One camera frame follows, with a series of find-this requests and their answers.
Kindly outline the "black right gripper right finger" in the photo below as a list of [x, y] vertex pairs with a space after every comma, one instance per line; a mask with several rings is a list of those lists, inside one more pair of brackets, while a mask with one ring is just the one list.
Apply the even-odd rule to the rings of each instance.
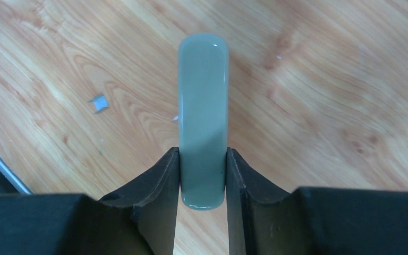
[[226, 154], [230, 254], [278, 254], [278, 211], [289, 192], [253, 169], [234, 148]]

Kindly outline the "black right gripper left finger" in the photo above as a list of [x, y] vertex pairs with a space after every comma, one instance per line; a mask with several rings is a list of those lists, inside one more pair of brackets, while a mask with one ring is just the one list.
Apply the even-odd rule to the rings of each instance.
[[179, 187], [179, 149], [172, 147], [152, 167], [100, 201], [129, 210], [129, 222], [153, 254], [173, 254]]

